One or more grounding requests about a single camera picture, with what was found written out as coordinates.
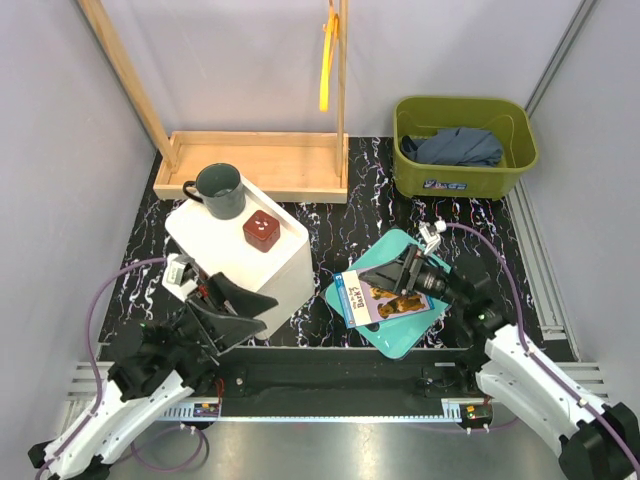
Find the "blue tank top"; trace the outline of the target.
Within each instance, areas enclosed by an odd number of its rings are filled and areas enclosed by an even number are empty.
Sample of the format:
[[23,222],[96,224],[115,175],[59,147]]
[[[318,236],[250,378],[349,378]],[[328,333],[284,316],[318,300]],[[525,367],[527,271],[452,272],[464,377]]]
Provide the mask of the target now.
[[491,131],[468,127],[442,128],[429,138],[405,135],[400,147],[409,160],[423,165],[495,167],[504,154]]

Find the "yellow plastic hanger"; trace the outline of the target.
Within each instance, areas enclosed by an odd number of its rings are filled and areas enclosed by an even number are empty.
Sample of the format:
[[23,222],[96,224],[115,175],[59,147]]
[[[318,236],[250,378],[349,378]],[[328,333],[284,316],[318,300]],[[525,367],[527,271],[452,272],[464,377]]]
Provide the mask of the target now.
[[340,15],[333,0],[328,1],[328,18],[323,25],[324,42],[321,61],[318,108],[327,112],[330,99],[330,81],[336,46],[340,38]]

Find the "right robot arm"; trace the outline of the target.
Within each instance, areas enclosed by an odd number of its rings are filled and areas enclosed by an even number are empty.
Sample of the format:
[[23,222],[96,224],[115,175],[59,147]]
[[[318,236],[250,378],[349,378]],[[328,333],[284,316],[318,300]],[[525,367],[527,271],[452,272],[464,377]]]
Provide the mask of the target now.
[[366,270],[366,283],[395,294],[420,293],[453,312],[454,384],[504,404],[556,454],[568,479],[636,479],[639,423],[624,403],[610,405],[579,385],[491,298],[491,279],[470,259],[444,269],[410,245]]

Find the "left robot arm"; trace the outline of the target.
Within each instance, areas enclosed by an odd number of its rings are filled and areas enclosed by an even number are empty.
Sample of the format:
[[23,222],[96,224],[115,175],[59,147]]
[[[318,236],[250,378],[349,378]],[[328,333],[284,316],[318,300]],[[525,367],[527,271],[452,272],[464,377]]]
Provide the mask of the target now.
[[92,404],[57,438],[28,457],[52,479],[105,479],[115,461],[161,415],[192,396],[219,393],[220,357],[266,324],[275,298],[246,290],[223,273],[195,275],[164,287],[182,307],[163,322],[141,325],[105,377]]

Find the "dog picture book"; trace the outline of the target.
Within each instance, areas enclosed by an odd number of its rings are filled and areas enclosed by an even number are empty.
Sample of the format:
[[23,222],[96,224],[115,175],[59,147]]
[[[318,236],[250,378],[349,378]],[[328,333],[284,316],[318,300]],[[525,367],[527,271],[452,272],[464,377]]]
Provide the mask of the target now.
[[334,275],[334,286],[349,328],[369,327],[406,317],[438,317],[435,302],[421,293],[396,294],[393,286],[369,272],[375,267],[348,270]]

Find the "white foam box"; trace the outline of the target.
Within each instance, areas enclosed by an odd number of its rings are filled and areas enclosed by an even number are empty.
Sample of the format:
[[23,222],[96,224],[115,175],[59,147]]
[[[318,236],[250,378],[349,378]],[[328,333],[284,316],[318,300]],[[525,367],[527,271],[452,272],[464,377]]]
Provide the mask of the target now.
[[[278,301],[276,307],[258,316],[266,329],[257,338],[266,340],[314,296],[309,234],[248,179],[242,182],[246,205],[239,216],[220,220],[202,204],[187,200],[167,217],[165,229],[203,273],[222,272],[238,286]],[[280,238],[266,253],[251,246],[244,237],[243,225],[258,210],[280,223]]]

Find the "red cube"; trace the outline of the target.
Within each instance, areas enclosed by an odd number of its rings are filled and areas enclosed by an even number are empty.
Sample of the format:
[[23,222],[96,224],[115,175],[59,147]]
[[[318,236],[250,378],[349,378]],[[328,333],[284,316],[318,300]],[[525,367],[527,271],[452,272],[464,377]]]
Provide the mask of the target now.
[[245,241],[262,253],[269,252],[280,239],[280,222],[263,210],[256,210],[242,229]]

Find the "dark green mug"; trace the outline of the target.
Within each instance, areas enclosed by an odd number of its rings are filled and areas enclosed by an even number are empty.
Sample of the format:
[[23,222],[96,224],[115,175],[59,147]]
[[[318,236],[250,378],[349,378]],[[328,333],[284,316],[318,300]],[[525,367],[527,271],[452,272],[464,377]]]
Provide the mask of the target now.
[[182,186],[184,195],[206,207],[220,220],[231,220],[245,209],[246,198],[240,172],[227,163],[215,163]]

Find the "wooden clothes rack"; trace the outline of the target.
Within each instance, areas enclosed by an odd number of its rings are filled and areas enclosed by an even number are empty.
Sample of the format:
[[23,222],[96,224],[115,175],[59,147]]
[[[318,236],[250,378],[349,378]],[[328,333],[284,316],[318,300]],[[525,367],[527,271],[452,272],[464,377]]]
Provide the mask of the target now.
[[238,168],[278,202],[344,204],[349,190],[349,136],[345,130],[348,4],[340,15],[331,81],[337,84],[334,133],[175,131],[167,133],[111,19],[99,1],[79,7],[106,54],[162,161],[153,183],[161,200],[181,199],[182,184],[219,160]]

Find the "green plastic basket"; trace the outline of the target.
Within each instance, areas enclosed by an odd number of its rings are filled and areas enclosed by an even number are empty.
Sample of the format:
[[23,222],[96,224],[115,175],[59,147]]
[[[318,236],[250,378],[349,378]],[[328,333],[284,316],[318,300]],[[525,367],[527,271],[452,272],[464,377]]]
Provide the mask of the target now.
[[407,97],[393,130],[394,181],[408,198],[500,199],[538,160],[528,115],[505,99]]

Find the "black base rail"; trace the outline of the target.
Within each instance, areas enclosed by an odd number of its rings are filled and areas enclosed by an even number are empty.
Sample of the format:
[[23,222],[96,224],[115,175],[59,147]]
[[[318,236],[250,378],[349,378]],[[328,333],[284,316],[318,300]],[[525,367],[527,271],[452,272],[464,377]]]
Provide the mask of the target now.
[[444,399],[484,403],[459,368],[459,349],[414,349],[391,360],[372,348],[237,347],[202,397],[222,395],[222,417],[419,417]]

